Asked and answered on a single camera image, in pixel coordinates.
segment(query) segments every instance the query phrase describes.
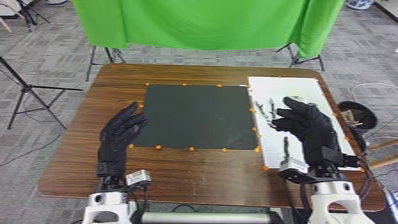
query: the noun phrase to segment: black mat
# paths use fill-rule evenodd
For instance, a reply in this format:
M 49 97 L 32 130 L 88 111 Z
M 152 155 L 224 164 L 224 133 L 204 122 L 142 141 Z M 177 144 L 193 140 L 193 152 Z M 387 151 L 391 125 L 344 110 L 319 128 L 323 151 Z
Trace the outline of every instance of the black mat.
M 135 141 L 136 146 L 256 148 L 245 87 L 151 85 L 144 104 L 149 124 Z

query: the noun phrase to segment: cable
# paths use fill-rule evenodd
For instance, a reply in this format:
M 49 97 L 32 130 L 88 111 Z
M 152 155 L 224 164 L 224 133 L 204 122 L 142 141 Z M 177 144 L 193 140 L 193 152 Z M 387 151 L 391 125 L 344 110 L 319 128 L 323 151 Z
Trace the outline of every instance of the cable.
M 351 93 L 351 98 L 353 98 L 353 101 L 359 102 L 359 99 L 357 99 L 357 95 L 355 95 L 355 89 L 360 87 L 360 86 L 367 86 L 367 85 L 382 85 L 382 86 L 387 86 L 389 88 L 394 88 L 398 90 L 398 87 L 391 84 L 385 84 L 385 83 L 378 83 L 378 82 L 371 82 L 371 83 L 360 83 L 357 84 L 351 89 L 350 89 L 350 93 Z M 391 119 L 391 121 L 387 122 L 387 124 L 378 128 L 378 130 L 373 132 L 373 134 L 364 137 L 364 139 L 367 139 L 378 132 L 380 130 L 387 127 L 387 125 L 392 123 L 392 121 L 396 120 L 398 118 L 398 115 L 396 117 Z
M 131 192 L 133 201 L 135 201 L 135 205 L 136 205 L 136 211 L 135 211 L 135 213 L 131 215 L 129 221 L 131 221 L 131 223 L 136 223 L 136 224 L 142 224 L 142 216 L 144 216 L 144 213 L 145 213 L 145 210 L 147 210 L 147 187 L 144 187 L 142 191 L 144 191 L 142 207 L 140 207 L 140 204 L 138 204 L 136 195 Z
M 142 206 L 142 215 L 147 212 L 147 187 L 144 187 L 144 206 Z
M 380 83 L 380 82 L 369 82 L 369 83 L 360 83 L 357 84 L 351 89 L 350 89 L 350 92 L 351 92 L 351 98 L 353 98 L 353 101 L 359 102 L 357 100 L 357 95 L 355 95 L 355 89 L 360 87 L 360 86 L 367 86 L 367 85 L 382 85 L 382 86 L 387 86 L 389 88 L 394 88 L 398 89 L 398 87 L 394 85 L 389 85 L 385 83 Z
M 71 224 L 78 224 L 83 222 L 83 219 L 80 219 L 78 221 L 74 221 Z
M 305 189 L 305 184 L 300 184 L 300 199 L 302 199 L 302 206 L 303 206 L 303 217 L 309 219 L 311 215 L 311 205 L 307 201 L 307 189 Z
M 37 149 L 32 149 L 28 152 L 25 152 L 19 156 L 16 156 L 5 163 L 0 164 L 0 167 L 3 167 L 7 164 L 10 164 L 23 156 L 26 156 L 30 153 L 33 153 L 35 151 L 42 150 L 51 144 L 53 142 L 57 142 L 58 138 L 62 135 L 62 131 L 58 132 L 58 135 L 55 137 L 55 139 L 44 144 L 44 146 L 41 146 Z
M 181 208 L 181 207 L 188 207 L 188 208 L 192 209 L 193 212 L 199 212 L 197 209 L 195 209 L 195 208 L 192 207 L 192 205 L 188 205 L 188 204 L 181 204 L 181 205 L 177 205 L 177 206 L 172 208 L 170 212 L 176 212 L 177 208 Z
M 376 129 L 376 131 L 371 133 L 371 135 L 364 137 L 364 139 L 367 139 L 380 132 L 380 130 L 389 126 L 389 124 L 392 123 L 392 121 L 396 120 L 396 118 L 398 118 L 398 115 L 394 116 L 394 118 L 391 119 L 391 121 L 387 122 L 387 124 Z
M 291 199 L 291 194 L 289 194 L 289 188 L 287 188 L 287 181 L 282 179 L 282 183 L 284 183 L 284 192 L 286 192 L 286 196 L 287 196 L 287 201 L 289 201 L 289 207 L 291 207 L 291 213 L 293 213 L 293 220 L 295 223 L 300 223 L 296 221 L 296 218 L 300 218 L 300 220 L 303 221 L 303 223 L 307 223 L 307 219 L 302 217 L 302 214 L 295 208 L 295 204 L 293 204 L 293 199 Z
M 387 173 L 378 174 L 378 175 L 375 176 L 375 178 L 378 178 L 378 177 L 382 177 L 382 176 L 387 176 L 387 175 L 389 175 L 389 173 L 391 173 L 391 172 L 394 172 L 394 171 L 398 171 L 398 169 L 392 169 L 392 170 L 389 170 L 389 172 L 387 172 Z
M 360 190 L 359 190 L 359 197 L 362 200 L 369 194 L 371 183 L 373 183 L 373 178 L 371 178 L 373 174 L 371 174 L 369 165 L 367 165 L 364 158 L 360 158 L 360 162 L 364 164 L 364 172 L 366 172 L 364 183 L 362 183 Z

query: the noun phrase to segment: white cable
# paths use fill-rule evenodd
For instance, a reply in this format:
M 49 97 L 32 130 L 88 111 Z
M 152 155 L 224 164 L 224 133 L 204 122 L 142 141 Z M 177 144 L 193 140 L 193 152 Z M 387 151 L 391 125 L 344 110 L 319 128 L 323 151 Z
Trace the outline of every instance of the white cable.
M 360 83 L 360 84 L 357 84 L 357 85 L 351 87 L 351 90 L 350 90 L 351 98 L 353 98 L 353 101 L 355 101 L 355 102 L 359 102 L 359 100 L 357 100 L 357 96 L 355 96 L 355 89 L 357 89 L 360 86 L 367 86 L 367 85 L 382 85 L 382 86 L 387 86 L 389 88 L 398 89 L 398 86 L 394 86 L 394 85 L 391 85 L 391 84 L 385 84 L 385 83 L 380 83 L 380 82 L 369 82 L 369 83 Z

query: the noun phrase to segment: chair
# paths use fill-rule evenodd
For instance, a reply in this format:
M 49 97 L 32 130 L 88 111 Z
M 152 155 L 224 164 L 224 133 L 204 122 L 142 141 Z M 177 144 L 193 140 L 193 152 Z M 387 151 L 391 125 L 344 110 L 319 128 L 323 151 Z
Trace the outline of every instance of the chair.
M 9 5 L 3 1 L 0 1 L 0 5 L 1 5 L 3 7 L 9 8 L 9 10 L 10 10 L 10 11 L 14 12 L 14 14 L 19 16 L 19 18 L 25 18 L 23 15 L 19 14 L 19 12 L 14 10 L 14 8 L 10 7 L 10 5 Z M 9 27 L 9 24 L 7 24 L 5 21 L 3 21 L 1 17 L 0 17 L 0 23 L 1 23 L 3 27 L 5 27 L 5 30 L 12 33 L 12 29 L 10 29 L 10 27 Z

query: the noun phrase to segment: screw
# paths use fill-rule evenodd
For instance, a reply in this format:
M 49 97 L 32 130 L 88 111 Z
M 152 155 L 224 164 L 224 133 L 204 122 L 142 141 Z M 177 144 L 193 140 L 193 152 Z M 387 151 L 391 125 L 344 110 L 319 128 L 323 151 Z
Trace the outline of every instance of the screw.
M 348 191 L 350 190 L 350 185 L 344 183 L 344 190 Z
M 103 196 L 101 196 L 101 195 L 97 195 L 97 196 L 96 196 L 96 198 L 94 198 L 96 203 L 99 203 L 99 202 L 101 202 L 101 200 L 103 200 Z

